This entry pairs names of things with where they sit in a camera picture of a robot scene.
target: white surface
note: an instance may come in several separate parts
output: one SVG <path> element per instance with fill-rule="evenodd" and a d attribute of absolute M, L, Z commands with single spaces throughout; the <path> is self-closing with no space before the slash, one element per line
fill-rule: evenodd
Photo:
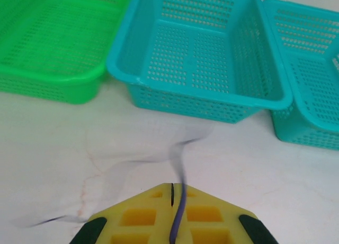
<path fill-rule="evenodd" d="M 338 0 L 289 1 L 339 11 Z M 159 151 L 181 123 L 196 121 L 137 109 L 112 80 L 80 106 L 6 93 L 0 102 L 0 243 L 69 243 L 80 225 L 18 229 L 9 221 L 42 208 L 44 216 L 89 216 L 109 192 L 106 171 L 130 159 L 124 153 Z M 191 186 L 251 210 L 279 243 L 339 243 L 338 151 L 280 142 L 265 111 L 237 125 L 213 125 L 206 140 L 185 151 Z M 142 165 L 119 200 L 176 181 L 168 162 Z"/>

